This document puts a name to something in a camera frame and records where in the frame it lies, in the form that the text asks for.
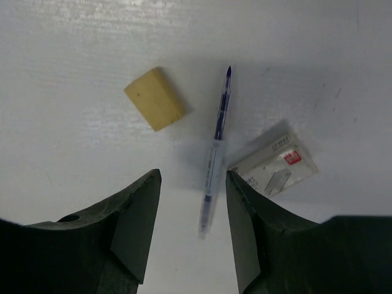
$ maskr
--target tabletop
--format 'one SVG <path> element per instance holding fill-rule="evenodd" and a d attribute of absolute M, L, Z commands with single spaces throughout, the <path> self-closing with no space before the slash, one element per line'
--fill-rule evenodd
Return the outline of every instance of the tabletop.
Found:
<path fill-rule="evenodd" d="M 289 127 L 319 174 L 276 203 L 317 222 L 391 214 L 391 28 L 388 0 L 1 1 L 0 217 L 56 221 L 159 168 L 138 293 L 236 294 L 224 176 L 197 236 L 227 66 L 226 165 Z M 123 93 L 156 66 L 189 112 L 159 132 Z"/>

